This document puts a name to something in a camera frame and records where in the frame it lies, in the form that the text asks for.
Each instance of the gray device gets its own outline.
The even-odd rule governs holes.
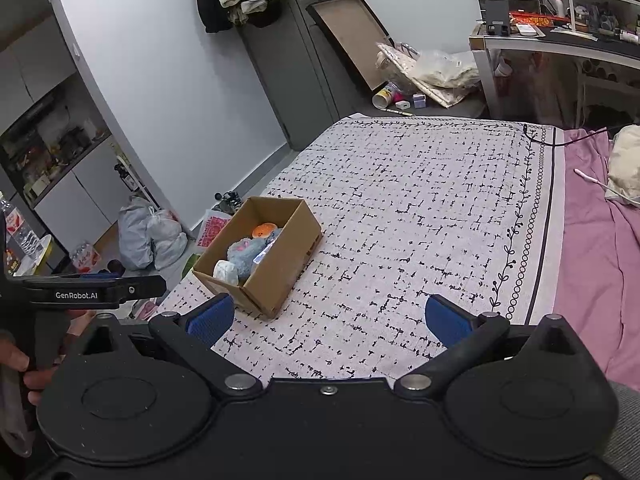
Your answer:
[[[509,3],[507,0],[485,0],[487,34],[491,36],[508,36],[511,33]]]

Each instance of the pink fabric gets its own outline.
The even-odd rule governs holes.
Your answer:
[[[565,133],[566,140],[585,135]],[[640,390],[640,210],[604,199],[574,168],[607,181],[606,133],[564,149],[564,238],[554,311],[610,380]]]

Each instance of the screw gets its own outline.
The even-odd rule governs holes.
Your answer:
[[[409,374],[400,379],[400,384],[407,390],[426,390],[431,386],[431,378],[422,374]]]
[[[255,384],[255,377],[249,374],[234,374],[229,375],[225,379],[225,384],[227,388],[231,390],[248,390]]]
[[[338,387],[337,386],[323,386],[322,388],[320,388],[320,393],[323,395],[335,395],[336,393],[338,393]]]

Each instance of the white cable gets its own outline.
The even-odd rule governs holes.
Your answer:
[[[580,175],[584,180],[587,180],[588,182],[593,182],[594,184],[598,184],[599,186],[602,186],[604,189],[608,189],[610,192],[618,195],[620,198],[624,198],[630,204],[633,204],[636,207],[640,207],[640,202],[636,202],[635,200],[632,200],[629,197],[624,196],[622,193],[617,192],[615,189],[612,189],[606,184],[601,183],[601,181],[599,181],[597,178],[593,178],[592,176],[584,174],[578,168],[574,168],[574,173],[577,175]]]

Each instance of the green object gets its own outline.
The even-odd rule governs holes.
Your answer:
[[[184,278],[187,273],[193,268],[193,266],[196,264],[196,262],[198,261],[198,258],[200,257],[199,254],[192,254],[191,256],[189,256],[189,259],[187,260],[187,263],[184,264],[184,269],[182,270],[182,277]]]

